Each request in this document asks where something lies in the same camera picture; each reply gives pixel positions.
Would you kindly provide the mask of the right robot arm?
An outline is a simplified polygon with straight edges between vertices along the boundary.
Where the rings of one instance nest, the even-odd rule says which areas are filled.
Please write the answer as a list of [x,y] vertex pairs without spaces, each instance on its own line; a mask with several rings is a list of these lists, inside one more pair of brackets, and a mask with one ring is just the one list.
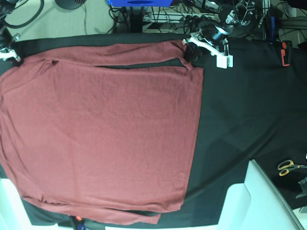
[[19,29],[27,26],[31,22],[33,22],[42,12],[43,7],[45,5],[45,1],[41,0],[39,8],[37,12],[26,22],[13,25],[9,24],[5,21],[5,18],[14,12],[16,9],[26,4],[26,2],[22,3],[20,6],[17,6],[19,0],[1,0],[0,1],[0,59],[2,61],[9,61],[14,66],[22,65],[24,59],[21,57],[20,52],[18,51],[15,43],[20,38],[19,34],[15,34],[14,36],[9,32],[8,28],[11,29]]

